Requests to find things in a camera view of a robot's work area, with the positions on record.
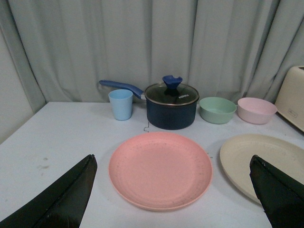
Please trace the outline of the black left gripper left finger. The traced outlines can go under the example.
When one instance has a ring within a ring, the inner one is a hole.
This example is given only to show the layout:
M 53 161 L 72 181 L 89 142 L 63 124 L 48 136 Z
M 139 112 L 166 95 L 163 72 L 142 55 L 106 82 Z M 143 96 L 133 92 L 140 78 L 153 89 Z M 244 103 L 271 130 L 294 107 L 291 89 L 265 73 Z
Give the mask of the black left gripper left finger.
M 2 228 L 80 227 L 97 171 L 88 155 L 30 202 L 0 222 Z

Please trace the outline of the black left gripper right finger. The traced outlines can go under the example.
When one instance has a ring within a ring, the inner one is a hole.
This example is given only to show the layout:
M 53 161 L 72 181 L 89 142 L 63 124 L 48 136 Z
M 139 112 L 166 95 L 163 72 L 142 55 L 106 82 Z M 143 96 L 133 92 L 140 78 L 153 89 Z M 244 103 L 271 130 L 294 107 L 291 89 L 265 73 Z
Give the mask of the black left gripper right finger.
M 304 185 L 254 155 L 250 178 L 257 198 L 273 228 L 304 226 Z

